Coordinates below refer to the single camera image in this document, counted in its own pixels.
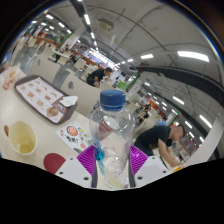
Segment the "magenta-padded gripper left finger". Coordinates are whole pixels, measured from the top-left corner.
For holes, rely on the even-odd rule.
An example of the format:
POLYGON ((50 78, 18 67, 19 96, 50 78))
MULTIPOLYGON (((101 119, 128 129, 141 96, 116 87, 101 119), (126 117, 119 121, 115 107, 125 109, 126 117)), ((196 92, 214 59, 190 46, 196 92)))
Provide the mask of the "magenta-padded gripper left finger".
POLYGON ((84 188, 96 188, 98 174, 94 147, 86 148, 77 157, 69 157, 56 175, 84 188))

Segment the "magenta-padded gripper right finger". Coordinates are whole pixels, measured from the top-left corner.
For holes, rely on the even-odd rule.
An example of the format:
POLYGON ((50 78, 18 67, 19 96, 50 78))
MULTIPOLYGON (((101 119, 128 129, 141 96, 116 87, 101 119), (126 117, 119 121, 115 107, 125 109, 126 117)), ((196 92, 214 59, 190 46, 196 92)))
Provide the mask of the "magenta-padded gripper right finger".
POLYGON ((135 146, 130 148, 128 176, 130 187, 143 187, 171 172, 156 156, 147 156, 135 146))

